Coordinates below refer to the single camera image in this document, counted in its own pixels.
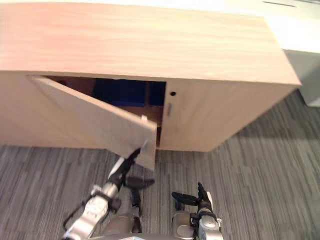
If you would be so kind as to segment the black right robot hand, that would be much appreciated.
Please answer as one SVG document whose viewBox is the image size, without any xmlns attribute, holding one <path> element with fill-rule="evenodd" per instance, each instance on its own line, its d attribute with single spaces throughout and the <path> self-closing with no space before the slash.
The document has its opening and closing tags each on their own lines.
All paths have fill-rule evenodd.
<svg viewBox="0 0 320 240">
<path fill-rule="evenodd" d="M 207 211 L 212 213 L 213 210 L 212 210 L 211 200 L 204 186 L 200 182 L 197 183 L 197 189 L 198 189 L 197 212 L 200 213 L 203 211 Z"/>
</svg>

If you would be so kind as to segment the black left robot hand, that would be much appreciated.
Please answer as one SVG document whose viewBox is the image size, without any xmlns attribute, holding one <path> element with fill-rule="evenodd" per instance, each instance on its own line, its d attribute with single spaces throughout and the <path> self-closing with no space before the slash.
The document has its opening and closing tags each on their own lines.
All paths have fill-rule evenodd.
<svg viewBox="0 0 320 240">
<path fill-rule="evenodd" d="M 128 158 L 120 157 L 111 169 L 107 182 L 116 185 L 117 189 L 120 190 L 125 182 L 127 173 L 132 165 L 135 164 L 136 158 L 139 156 L 140 152 L 141 148 L 138 148 L 133 151 Z"/>
</svg>

